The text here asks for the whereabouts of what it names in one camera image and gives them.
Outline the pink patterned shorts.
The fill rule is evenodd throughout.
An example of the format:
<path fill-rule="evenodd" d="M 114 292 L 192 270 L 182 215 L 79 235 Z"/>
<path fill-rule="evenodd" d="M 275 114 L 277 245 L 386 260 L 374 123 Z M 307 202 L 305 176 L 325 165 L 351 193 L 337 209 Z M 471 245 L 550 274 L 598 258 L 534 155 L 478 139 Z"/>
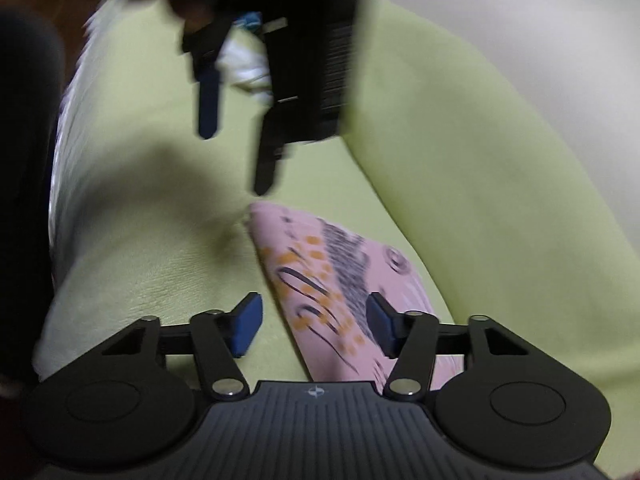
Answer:
<path fill-rule="evenodd" d="M 393 246 L 268 202 L 250 205 L 248 230 L 316 382 L 374 382 L 383 388 L 395 362 L 384 356 L 367 322 L 372 292 L 399 312 L 452 320 L 434 283 Z"/>

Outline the white socks bundle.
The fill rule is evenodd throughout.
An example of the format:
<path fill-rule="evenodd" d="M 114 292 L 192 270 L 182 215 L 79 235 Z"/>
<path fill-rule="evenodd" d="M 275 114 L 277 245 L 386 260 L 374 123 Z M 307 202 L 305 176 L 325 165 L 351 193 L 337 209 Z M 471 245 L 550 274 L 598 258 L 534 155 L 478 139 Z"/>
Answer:
<path fill-rule="evenodd" d="M 228 38 L 218 55 L 216 69 L 229 86 L 261 102 L 272 101 L 271 79 L 265 55 Z"/>

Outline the blue patterned pouch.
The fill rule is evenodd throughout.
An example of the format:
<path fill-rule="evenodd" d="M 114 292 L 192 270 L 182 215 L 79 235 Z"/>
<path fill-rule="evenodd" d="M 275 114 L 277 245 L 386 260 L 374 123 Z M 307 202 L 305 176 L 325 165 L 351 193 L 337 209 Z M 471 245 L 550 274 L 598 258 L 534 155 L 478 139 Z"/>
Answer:
<path fill-rule="evenodd" d="M 252 34 L 257 34 L 262 28 L 262 17 L 258 12 L 245 13 L 237 18 L 234 24 Z"/>

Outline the light green sofa cover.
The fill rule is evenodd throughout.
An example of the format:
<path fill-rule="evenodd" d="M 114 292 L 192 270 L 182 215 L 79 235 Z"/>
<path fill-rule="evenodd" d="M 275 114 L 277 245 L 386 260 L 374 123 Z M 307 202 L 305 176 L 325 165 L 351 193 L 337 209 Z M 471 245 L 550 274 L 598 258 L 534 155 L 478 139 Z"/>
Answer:
<path fill-rule="evenodd" d="M 347 131 L 293 148 L 272 199 L 403 252 L 446 322 L 484 313 L 601 389 L 599 466 L 639 467 L 639 259 L 560 137 L 480 52 L 371 0 Z M 162 2 L 107 0 L 63 106 L 52 197 L 49 376 L 116 330 L 232 307 L 268 283 L 247 231 L 262 104 L 194 127 Z"/>

